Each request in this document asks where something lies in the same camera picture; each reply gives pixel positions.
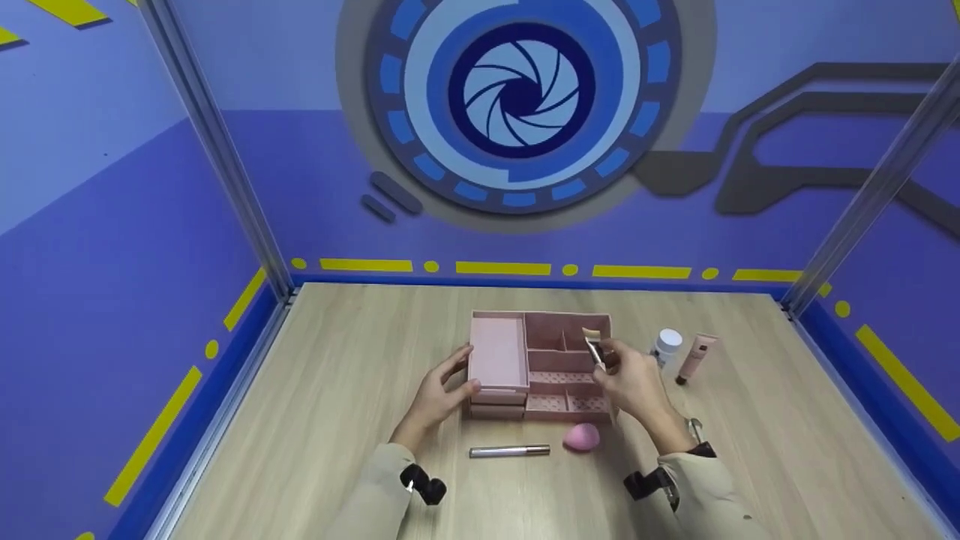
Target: circular emblem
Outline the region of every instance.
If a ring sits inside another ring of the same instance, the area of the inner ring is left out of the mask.
[[[453,66],[453,120],[478,148],[528,159],[556,150],[584,126],[596,81],[570,36],[537,23],[501,26],[474,41]]]
[[[429,190],[485,212],[584,200],[656,140],[680,79],[670,0],[385,0],[371,115]]]

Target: black wrist strap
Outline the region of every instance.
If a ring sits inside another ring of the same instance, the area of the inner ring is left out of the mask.
[[[407,489],[416,489],[420,498],[430,506],[440,504],[446,495],[446,484],[441,479],[432,479],[416,463],[411,463],[400,473],[400,483]]]
[[[686,453],[700,457],[717,457],[716,452],[713,451],[713,447],[711,447],[707,441],[698,444]],[[627,492],[630,493],[634,501],[646,499],[662,489],[666,492],[667,499],[670,501],[670,507],[674,512],[676,512],[680,506],[680,493],[677,492],[677,485],[673,483],[673,479],[663,470],[663,467],[657,467],[647,476],[642,475],[640,471],[632,473],[623,479],[623,485],[627,488]]]

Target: hand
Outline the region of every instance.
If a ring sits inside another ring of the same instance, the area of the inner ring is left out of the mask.
[[[423,437],[429,431],[446,420],[464,400],[480,391],[479,380],[468,380],[449,392],[444,388],[451,376],[467,367],[467,357],[471,351],[472,345],[463,345],[440,365],[427,372],[414,402],[396,426],[390,442],[403,445],[412,454],[416,454]]]
[[[596,381],[611,404],[636,418],[643,425],[660,454],[687,452],[697,445],[686,429],[686,421],[670,404],[657,360],[617,339],[605,339],[607,371],[593,369]]]

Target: white cap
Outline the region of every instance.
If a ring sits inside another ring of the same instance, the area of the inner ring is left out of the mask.
[[[657,349],[659,349],[661,353],[668,355],[676,353],[683,343],[684,337],[673,329],[665,328],[661,330],[660,335],[657,336]]]

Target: bottle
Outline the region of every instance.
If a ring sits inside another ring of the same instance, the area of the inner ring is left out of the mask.
[[[707,352],[713,347],[717,339],[719,338],[715,335],[706,333],[697,334],[697,337],[693,339],[693,347],[690,347],[690,354],[686,356],[684,365],[680,367],[680,372],[677,374],[677,384],[683,386],[686,384],[687,379],[693,377],[693,372],[697,371],[697,368],[700,367],[700,362],[704,361]]]
[[[657,359],[657,366],[663,369],[684,344],[684,338],[678,331],[665,328],[657,335],[657,342],[650,350],[650,356]]]

